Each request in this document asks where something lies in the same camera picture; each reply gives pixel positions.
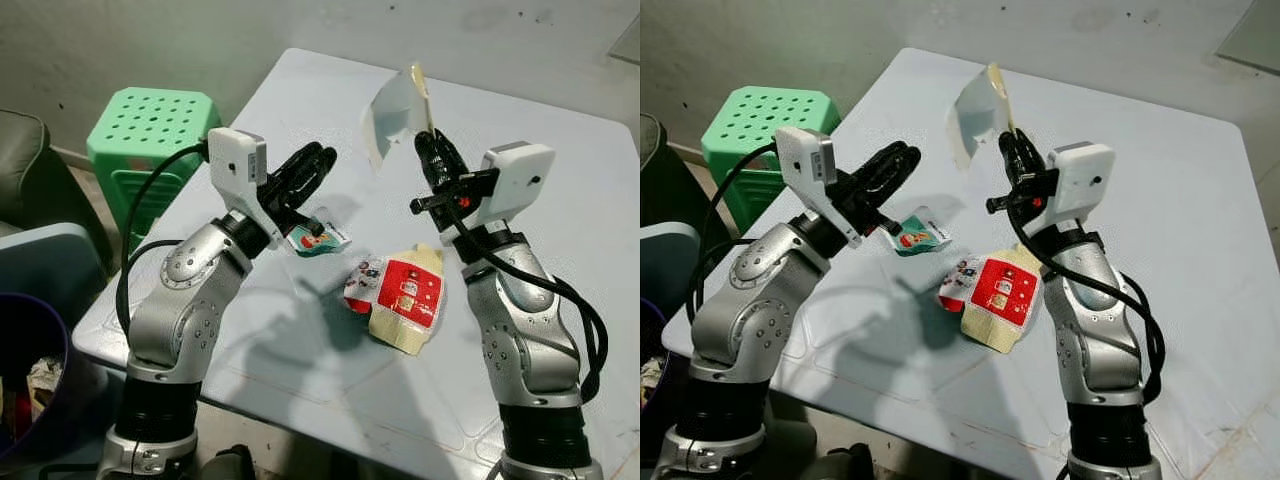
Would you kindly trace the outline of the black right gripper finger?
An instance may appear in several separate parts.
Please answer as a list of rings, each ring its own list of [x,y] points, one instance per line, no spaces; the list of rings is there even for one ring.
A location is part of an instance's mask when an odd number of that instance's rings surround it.
[[[1029,160],[1027,136],[1021,129],[1005,131],[998,137],[998,150],[1004,157],[1006,177],[1015,186],[1027,173]]]
[[[454,180],[467,173],[468,166],[453,142],[442,131],[435,131],[431,134],[431,179]]]
[[[435,189],[445,179],[445,164],[439,140],[433,132],[420,131],[416,134],[416,154],[428,184]]]
[[[1014,131],[1014,178],[1046,169],[1044,160],[1024,131]]]

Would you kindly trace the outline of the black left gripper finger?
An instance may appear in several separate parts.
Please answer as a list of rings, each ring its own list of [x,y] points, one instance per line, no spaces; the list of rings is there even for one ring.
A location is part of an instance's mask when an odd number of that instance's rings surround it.
[[[895,141],[872,155],[851,178],[864,191],[897,191],[913,174],[913,146]]]
[[[335,150],[300,150],[285,163],[285,179],[305,182],[300,196],[301,204],[319,188],[335,163]]]
[[[915,172],[919,148],[882,148],[865,164],[865,192],[869,201],[887,201]]]
[[[269,191],[315,191],[332,169],[332,150],[310,142],[289,156],[269,178]]]

